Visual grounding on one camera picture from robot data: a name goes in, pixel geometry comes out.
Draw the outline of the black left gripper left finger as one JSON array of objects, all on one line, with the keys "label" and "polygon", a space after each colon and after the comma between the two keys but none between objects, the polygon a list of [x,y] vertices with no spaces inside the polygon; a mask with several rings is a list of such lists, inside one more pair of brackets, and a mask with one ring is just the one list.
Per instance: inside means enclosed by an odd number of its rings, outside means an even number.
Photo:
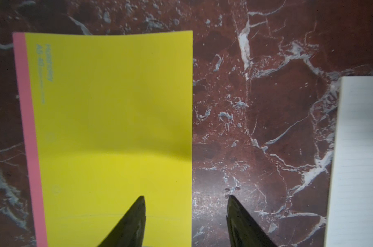
[{"label": "black left gripper left finger", "polygon": [[145,224],[145,200],[139,196],[98,247],[142,247]]}]

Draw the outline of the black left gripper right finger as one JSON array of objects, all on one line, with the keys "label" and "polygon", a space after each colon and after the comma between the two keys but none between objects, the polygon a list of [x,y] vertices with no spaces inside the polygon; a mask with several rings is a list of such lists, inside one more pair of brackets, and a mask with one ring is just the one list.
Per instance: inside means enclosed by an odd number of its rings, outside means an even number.
[{"label": "black left gripper right finger", "polygon": [[227,226],[231,247],[277,247],[235,196],[229,196]]}]

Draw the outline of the yellow notebook pink spine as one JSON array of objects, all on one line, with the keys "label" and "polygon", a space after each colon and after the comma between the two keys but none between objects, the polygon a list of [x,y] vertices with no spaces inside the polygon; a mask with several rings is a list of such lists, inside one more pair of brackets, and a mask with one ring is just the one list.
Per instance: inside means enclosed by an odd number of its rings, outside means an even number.
[{"label": "yellow notebook pink spine", "polygon": [[192,244],[193,33],[14,33],[36,243],[97,247],[142,201],[144,247]]}]

